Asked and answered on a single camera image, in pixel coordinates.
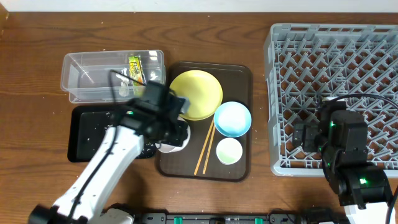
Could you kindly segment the white rice bowl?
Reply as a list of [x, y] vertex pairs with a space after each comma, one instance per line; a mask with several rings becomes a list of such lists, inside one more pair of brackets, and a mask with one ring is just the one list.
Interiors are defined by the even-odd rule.
[[168, 144], [158, 144], [155, 143], [156, 148], [162, 153], [171, 153], [171, 152], [178, 152], [183, 150], [189, 143], [191, 136], [191, 129], [190, 126], [187, 127], [187, 138], [183, 141], [182, 146], [171, 146]]

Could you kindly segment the clear plastic wrap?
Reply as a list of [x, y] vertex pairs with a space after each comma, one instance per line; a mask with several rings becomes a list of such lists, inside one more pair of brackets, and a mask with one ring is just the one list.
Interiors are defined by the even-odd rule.
[[116, 74], [116, 77], [121, 81], [121, 87], [119, 88], [119, 95], [121, 97], [129, 96], [129, 79], [127, 78], [127, 68], [122, 69]]

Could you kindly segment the green snack wrapper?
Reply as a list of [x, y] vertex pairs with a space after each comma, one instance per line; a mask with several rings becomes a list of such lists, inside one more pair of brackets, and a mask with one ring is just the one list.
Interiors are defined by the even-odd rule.
[[129, 76], [132, 78], [131, 84], [134, 94], [136, 96], [141, 96], [144, 92], [146, 78], [140, 55], [129, 57]]

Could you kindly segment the yellow round plate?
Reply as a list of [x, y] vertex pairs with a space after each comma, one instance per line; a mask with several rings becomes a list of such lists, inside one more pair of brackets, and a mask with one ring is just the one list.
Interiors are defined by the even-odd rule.
[[183, 119], [199, 121], [209, 118], [223, 101], [223, 89], [212, 74], [203, 70], [189, 70], [178, 75], [170, 84], [179, 97], [187, 98], [190, 106]]

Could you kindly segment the wooden chopstick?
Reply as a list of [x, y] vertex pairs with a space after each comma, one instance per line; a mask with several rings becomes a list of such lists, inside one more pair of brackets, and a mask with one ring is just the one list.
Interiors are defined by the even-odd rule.
[[211, 148], [212, 148], [212, 145], [213, 145], [215, 129], [216, 128], [215, 128], [214, 121], [212, 121], [211, 125], [210, 125], [210, 128], [208, 130], [207, 137], [205, 139], [204, 147], [205, 147], [205, 149], [207, 149], [207, 151], [206, 151], [206, 158], [205, 158], [205, 163], [204, 163], [202, 174], [206, 174], [206, 170], [207, 170], [207, 167], [208, 167], [208, 161], [210, 159]]
[[199, 169], [201, 160], [202, 160], [202, 158], [203, 158], [203, 154], [204, 154], [204, 152], [205, 152], [205, 148], [206, 148], [208, 139], [209, 139], [210, 134], [211, 134], [211, 132], [212, 132], [212, 130], [213, 130], [213, 124], [214, 124], [214, 120], [212, 119], [211, 124], [210, 124], [210, 127], [209, 127], [208, 132], [207, 132], [207, 135], [206, 135], [206, 138], [205, 138], [205, 141], [204, 141], [204, 143], [203, 143], [203, 147], [202, 147], [202, 149], [201, 149], [201, 153], [200, 153], [199, 158], [198, 158], [198, 161], [197, 161], [197, 165], [196, 165], [195, 171], [194, 171], [194, 173], [193, 173], [194, 175], [197, 175], [197, 172], [198, 172], [198, 169]]

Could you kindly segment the light blue bowl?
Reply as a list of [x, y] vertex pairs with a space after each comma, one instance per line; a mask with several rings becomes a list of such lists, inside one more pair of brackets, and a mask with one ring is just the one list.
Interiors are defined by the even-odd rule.
[[219, 133], [229, 138], [245, 135], [251, 125], [252, 117], [242, 103], [229, 101], [218, 107], [214, 114], [215, 127]]

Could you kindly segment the small white green cup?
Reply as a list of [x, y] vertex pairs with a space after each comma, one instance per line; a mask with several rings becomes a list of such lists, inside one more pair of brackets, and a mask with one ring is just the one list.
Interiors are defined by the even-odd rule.
[[237, 163], [243, 155], [241, 143], [234, 138], [225, 138], [216, 146], [216, 156], [224, 165]]

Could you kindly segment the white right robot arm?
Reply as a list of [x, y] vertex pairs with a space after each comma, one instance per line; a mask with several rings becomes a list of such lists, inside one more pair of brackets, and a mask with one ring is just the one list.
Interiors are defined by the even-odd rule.
[[320, 103], [317, 123], [294, 124], [294, 147], [319, 152], [329, 186], [345, 210], [346, 223], [394, 223], [397, 191], [381, 167], [368, 161], [368, 124], [348, 109], [347, 96]]

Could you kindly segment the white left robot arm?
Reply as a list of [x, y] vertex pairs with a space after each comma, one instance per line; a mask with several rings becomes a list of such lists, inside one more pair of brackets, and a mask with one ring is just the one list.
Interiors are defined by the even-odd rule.
[[50, 207], [37, 205], [29, 223], [90, 223], [97, 220], [121, 176], [148, 140], [160, 146], [183, 146], [188, 124], [178, 117], [190, 102], [172, 89], [148, 82], [139, 98], [118, 103], [114, 124], [76, 182]]

